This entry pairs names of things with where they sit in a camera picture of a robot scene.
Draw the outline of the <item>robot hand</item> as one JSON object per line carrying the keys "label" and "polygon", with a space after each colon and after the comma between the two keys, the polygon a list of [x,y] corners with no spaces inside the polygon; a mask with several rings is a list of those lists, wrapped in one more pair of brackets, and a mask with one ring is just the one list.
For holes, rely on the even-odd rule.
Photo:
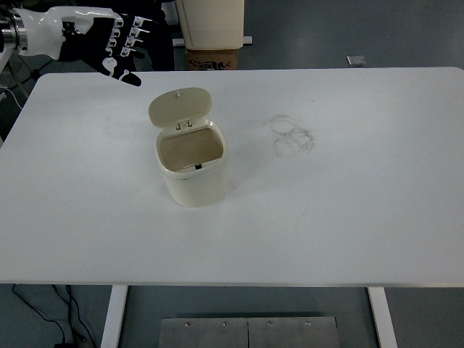
{"label": "robot hand", "polygon": [[18,54],[81,60],[132,86],[141,85],[135,60],[143,59],[166,36],[165,16],[156,5],[125,13],[104,7],[59,6],[45,12],[14,8],[9,23]]}

